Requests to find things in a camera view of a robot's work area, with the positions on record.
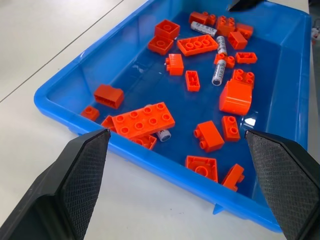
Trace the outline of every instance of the textured gripper pad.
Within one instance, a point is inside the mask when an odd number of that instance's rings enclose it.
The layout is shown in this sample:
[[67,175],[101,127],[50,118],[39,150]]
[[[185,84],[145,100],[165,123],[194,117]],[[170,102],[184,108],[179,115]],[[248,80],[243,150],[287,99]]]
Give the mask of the textured gripper pad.
[[319,201],[318,188],[283,147],[248,132],[261,190],[288,240],[296,240]]
[[62,201],[77,239],[85,237],[100,191],[108,137],[102,134],[85,145],[62,187]]

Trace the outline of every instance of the black object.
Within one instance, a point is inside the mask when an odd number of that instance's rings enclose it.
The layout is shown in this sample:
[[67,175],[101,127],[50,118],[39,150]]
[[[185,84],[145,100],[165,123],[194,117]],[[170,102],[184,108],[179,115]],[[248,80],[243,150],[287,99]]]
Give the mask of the black object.
[[287,240],[320,239],[320,165],[298,143],[245,134],[261,190]]
[[229,12],[243,12],[255,8],[265,0],[233,0],[228,7]]
[[82,240],[100,191],[110,131],[71,140],[0,228],[0,240]]

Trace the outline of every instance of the table surface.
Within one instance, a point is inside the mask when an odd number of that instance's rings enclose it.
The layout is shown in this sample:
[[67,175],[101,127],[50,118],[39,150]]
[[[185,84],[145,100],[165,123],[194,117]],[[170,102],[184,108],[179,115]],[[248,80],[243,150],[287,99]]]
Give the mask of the table surface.
[[[0,224],[35,178],[76,136],[43,116],[35,91],[144,0],[0,1]],[[277,0],[305,12],[307,0]],[[318,158],[318,112],[310,73],[309,152]],[[277,239],[201,198],[108,152],[85,239]]]

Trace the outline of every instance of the plastic bin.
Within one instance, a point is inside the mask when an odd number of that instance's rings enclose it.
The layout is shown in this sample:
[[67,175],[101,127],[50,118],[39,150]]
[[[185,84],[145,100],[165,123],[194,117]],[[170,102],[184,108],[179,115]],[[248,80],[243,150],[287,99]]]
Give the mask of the plastic bin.
[[[110,138],[109,149],[138,166],[194,193],[243,219],[270,230],[281,231],[257,183],[249,147],[243,138],[246,129],[269,132],[307,147],[311,18],[304,12],[264,2],[244,13],[228,13],[231,1],[149,0],[112,31],[41,86],[34,102],[46,116],[66,125],[76,134],[101,128],[107,115],[165,102],[176,121],[172,138],[158,142],[150,151],[118,134]],[[234,17],[236,22],[254,27],[245,49],[255,52],[256,64],[237,65],[255,74],[252,105],[244,117],[237,116],[241,140],[227,142],[222,149],[205,153],[193,136],[198,123],[212,120],[222,133],[219,96],[232,69],[225,72],[222,86],[211,83],[217,51],[184,57],[185,70],[197,70],[200,91],[188,92],[183,76],[169,76],[160,56],[147,49],[155,25],[164,19],[180,25],[177,39],[198,36],[188,19],[193,11]],[[227,42],[230,56],[236,51]],[[169,53],[181,53],[176,41]],[[124,91],[117,109],[95,102],[93,92],[100,84]],[[90,121],[80,113],[92,105],[100,117]],[[184,167],[187,155],[217,159],[218,180],[222,181],[236,163],[244,167],[244,180],[234,192]]]

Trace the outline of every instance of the orange toy block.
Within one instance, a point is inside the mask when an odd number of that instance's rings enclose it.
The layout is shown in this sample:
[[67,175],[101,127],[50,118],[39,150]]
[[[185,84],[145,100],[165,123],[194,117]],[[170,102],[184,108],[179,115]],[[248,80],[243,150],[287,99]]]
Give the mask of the orange toy block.
[[254,52],[237,52],[235,60],[238,64],[255,64],[258,58]]
[[228,37],[231,32],[236,30],[235,19],[233,17],[226,18],[225,16],[218,17],[215,26],[219,35]]
[[235,50],[245,49],[248,44],[248,41],[238,31],[230,32],[228,36],[228,41]]
[[113,116],[112,121],[116,132],[128,139],[154,134],[175,125],[164,102]]
[[148,43],[148,49],[160,55],[166,55],[173,45],[174,45],[173,40],[163,36],[155,36]]
[[189,23],[192,24],[192,22],[213,26],[216,22],[216,16],[214,14],[209,15],[206,11],[203,13],[194,11],[189,17]]
[[112,120],[112,116],[107,116],[105,118],[105,120],[103,120],[103,122],[101,123],[101,126],[106,128],[106,129],[110,129],[110,131],[113,131],[113,132],[117,132],[116,131],[116,128],[115,128],[115,125],[114,125],[114,122]]
[[184,62],[182,61],[181,54],[169,54],[169,57],[165,59],[165,63],[166,70],[170,76],[182,76],[184,74]]
[[206,153],[219,150],[225,144],[213,121],[198,124],[193,133],[200,140],[200,148]]
[[243,175],[244,168],[240,166],[239,164],[235,164],[227,173],[225,178],[222,181],[222,185],[225,186],[228,189],[231,189],[233,191],[237,191],[238,187],[236,184],[241,183],[245,176]]
[[252,87],[237,81],[228,81],[219,98],[220,111],[244,116],[252,102]]
[[142,136],[132,140],[134,143],[144,146],[145,148],[152,150],[156,145],[157,138],[152,135]]
[[255,74],[253,72],[244,72],[242,69],[235,69],[231,81],[237,81],[240,83],[248,84],[254,89]]
[[240,140],[239,129],[234,116],[224,116],[222,118],[223,136],[226,142],[237,142]]
[[167,39],[175,39],[180,32],[180,26],[169,20],[163,20],[155,26],[154,35],[162,36]]
[[233,56],[226,56],[223,53],[215,55],[214,64],[218,64],[219,60],[225,60],[226,67],[229,69],[233,69],[236,64],[236,60]]
[[185,82],[189,92],[199,92],[200,82],[197,71],[185,71]]
[[180,39],[177,46],[185,56],[203,54],[218,49],[218,43],[209,35]]
[[117,109],[125,99],[124,91],[110,85],[101,84],[94,92],[97,103]]
[[237,32],[240,32],[243,35],[243,37],[247,40],[249,40],[252,34],[254,33],[254,28],[252,26],[245,25],[242,23],[237,23],[235,29]]
[[208,179],[218,182],[217,160],[200,156],[186,156],[185,167]]
[[93,106],[87,106],[81,113],[81,116],[90,119],[91,121],[97,120],[99,115],[99,110],[94,108]]

